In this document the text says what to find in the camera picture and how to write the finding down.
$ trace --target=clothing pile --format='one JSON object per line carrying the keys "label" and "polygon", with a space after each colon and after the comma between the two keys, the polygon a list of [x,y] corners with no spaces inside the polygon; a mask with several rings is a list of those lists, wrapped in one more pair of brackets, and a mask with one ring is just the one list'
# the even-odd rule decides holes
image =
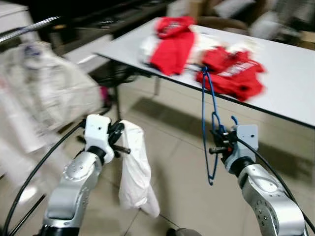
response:
{"label": "clothing pile", "polygon": [[[210,69],[214,92],[246,101],[263,90],[257,73],[265,70],[257,61],[250,59],[249,51],[230,53],[225,48],[218,47],[206,51],[202,63]],[[197,74],[196,80],[203,83],[202,72]],[[207,80],[205,88],[210,89]]]}
{"label": "clothing pile", "polygon": [[[192,17],[163,17],[155,25],[155,34],[142,42],[139,59],[168,76],[182,74],[185,68],[200,71],[206,65],[215,92],[245,101],[263,90],[257,73],[265,70],[251,59],[256,48],[248,39],[227,47],[218,38],[200,32]],[[202,83],[201,72],[196,80]],[[205,88],[210,89],[208,81]]]}

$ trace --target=white towel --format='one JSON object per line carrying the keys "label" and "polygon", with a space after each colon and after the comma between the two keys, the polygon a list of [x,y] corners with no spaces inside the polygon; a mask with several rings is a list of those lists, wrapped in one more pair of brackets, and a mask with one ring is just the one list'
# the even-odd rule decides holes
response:
{"label": "white towel", "polygon": [[123,155],[123,173],[119,188],[119,200],[125,209],[141,208],[152,217],[158,217],[160,209],[151,187],[151,168],[144,143],[143,130],[127,121],[125,125],[123,146],[131,149],[130,154]]}

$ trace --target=white table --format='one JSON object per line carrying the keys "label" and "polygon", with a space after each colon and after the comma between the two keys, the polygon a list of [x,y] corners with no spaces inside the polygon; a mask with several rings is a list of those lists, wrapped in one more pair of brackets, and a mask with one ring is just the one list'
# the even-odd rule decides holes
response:
{"label": "white table", "polygon": [[[99,56],[157,75],[192,89],[201,90],[195,81],[195,72],[185,70],[182,75],[166,76],[158,70],[142,64],[138,59],[139,46],[154,33],[157,19],[124,34],[99,48]],[[230,45],[242,42],[249,36],[197,26],[199,31],[218,37]],[[260,47],[255,58],[267,72],[259,74],[266,89],[247,102],[240,102],[223,94],[216,96],[244,106],[281,117],[298,124],[315,128],[315,51],[291,45],[252,38]]]}

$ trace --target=red fabric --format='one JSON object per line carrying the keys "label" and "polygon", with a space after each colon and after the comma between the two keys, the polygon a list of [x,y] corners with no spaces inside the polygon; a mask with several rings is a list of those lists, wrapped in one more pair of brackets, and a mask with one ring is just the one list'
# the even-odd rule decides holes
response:
{"label": "red fabric", "polygon": [[157,35],[163,40],[150,59],[152,66],[166,75],[182,73],[194,42],[191,24],[190,16],[163,17],[157,23]]}
{"label": "red fabric", "polygon": [[[238,52],[222,60],[221,49],[216,51],[220,55],[217,56],[212,52],[212,58],[213,60],[219,58],[218,61],[211,61],[210,57],[207,57],[210,53],[205,54],[203,60],[213,71],[211,72],[211,80],[215,92],[246,101],[263,90],[263,85],[258,81],[256,74],[264,72],[264,68],[258,62],[250,59],[249,52]],[[196,80],[202,83],[202,72],[197,74]],[[205,80],[205,88],[210,89],[207,79]]]}

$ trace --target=black cable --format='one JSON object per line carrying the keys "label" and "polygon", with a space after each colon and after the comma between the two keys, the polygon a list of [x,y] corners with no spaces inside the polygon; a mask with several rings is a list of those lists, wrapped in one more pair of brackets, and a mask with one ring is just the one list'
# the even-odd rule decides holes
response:
{"label": "black cable", "polygon": [[56,148],[64,141],[66,140],[71,134],[73,134],[78,128],[80,127],[84,127],[85,126],[85,120],[81,121],[80,123],[78,123],[74,128],[72,128],[68,133],[66,133],[47,153],[46,155],[40,160],[40,162],[36,165],[36,167],[32,170],[32,172],[30,173],[30,175],[28,176],[28,178],[25,180],[25,182],[23,183],[22,187],[20,188],[18,194],[16,195],[12,206],[10,208],[10,211],[6,217],[5,220],[5,224],[3,227],[3,233],[2,236],[8,236],[8,229],[9,229],[9,225],[10,225],[10,221],[12,219],[13,213],[15,211],[15,208],[17,206],[17,204],[19,203],[20,197],[23,193],[23,191],[25,190],[25,188],[27,187],[27,185],[30,183],[31,179],[34,177],[34,175],[37,173],[37,171],[39,170],[39,168],[44,164],[44,162],[48,159],[48,157],[53,153],[54,150],[56,150]]}
{"label": "black cable", "polygon": [[[246,146],[249,150],[251,150],[253,153],[255,153],[256,156],[259,157],[259,159],[268,167],[268,169],[275,175],[275,177],[279,180],[279,182],[282,184],[282,186],[284,187],[286,193],[288,194],[288,197],[294,201],[297,205],[298,203],[296,202],[296,199],[294,198],[292,192],[290,191],[289,187],[285,184],[284,180],[281,178],[281,176],[272,168],[272,166],[268,163],[268,161],[258,152],[256,151],[252,146],[250,146],[248,143],[246,143],[245,141],[237,138],[237,141],[239,141],[241,144],[243,144],[244,146]],[[304,220],[306,221],[306,223],[309,225],[309,227],[311,228],[311,230],[314,232],[315,234],[315,226],[312,224],[312,222],[310,221],[310,219],[307,217],[307,215],[301,210]]]}

